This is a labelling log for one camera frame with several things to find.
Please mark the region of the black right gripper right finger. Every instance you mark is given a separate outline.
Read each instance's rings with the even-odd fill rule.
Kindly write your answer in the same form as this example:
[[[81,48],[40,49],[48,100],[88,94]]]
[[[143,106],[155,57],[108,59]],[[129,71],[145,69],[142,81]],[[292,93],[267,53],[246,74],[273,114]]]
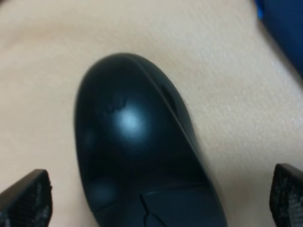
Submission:
[[[269,207],[277,227],[303,225],[303,172],[290,164],[276,164]]]

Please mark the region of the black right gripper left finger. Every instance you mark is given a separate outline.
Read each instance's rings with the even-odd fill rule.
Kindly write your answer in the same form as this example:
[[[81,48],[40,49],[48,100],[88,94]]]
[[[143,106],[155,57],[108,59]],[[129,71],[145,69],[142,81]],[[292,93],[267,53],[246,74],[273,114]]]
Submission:
[[[33,170],[0,193],[2,227],[47,227],[52,213],[52,186],[45,169]]]

